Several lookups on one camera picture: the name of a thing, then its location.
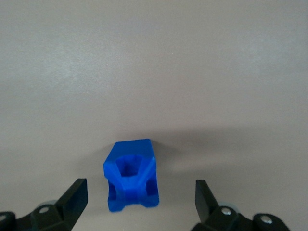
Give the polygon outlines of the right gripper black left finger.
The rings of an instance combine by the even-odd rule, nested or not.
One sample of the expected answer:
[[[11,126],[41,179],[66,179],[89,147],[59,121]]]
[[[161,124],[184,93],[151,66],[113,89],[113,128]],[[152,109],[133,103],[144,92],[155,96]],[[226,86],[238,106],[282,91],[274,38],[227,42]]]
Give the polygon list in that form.
[[[87,180],[77,179],[53,204],[38,206],[16,218],[14,212],[0,213],[2,231],[70,231],[87,206]]]

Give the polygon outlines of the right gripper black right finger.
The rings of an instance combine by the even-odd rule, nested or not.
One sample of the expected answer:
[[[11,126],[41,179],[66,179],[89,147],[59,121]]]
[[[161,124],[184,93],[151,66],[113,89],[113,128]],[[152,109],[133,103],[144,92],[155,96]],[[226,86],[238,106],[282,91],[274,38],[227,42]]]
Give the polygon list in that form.
[[[195,206],[200,219],[193,231],[287,231],[277,216],[259,213],[253,219],[227,205],[219,205],[205,180],[195,183]]]

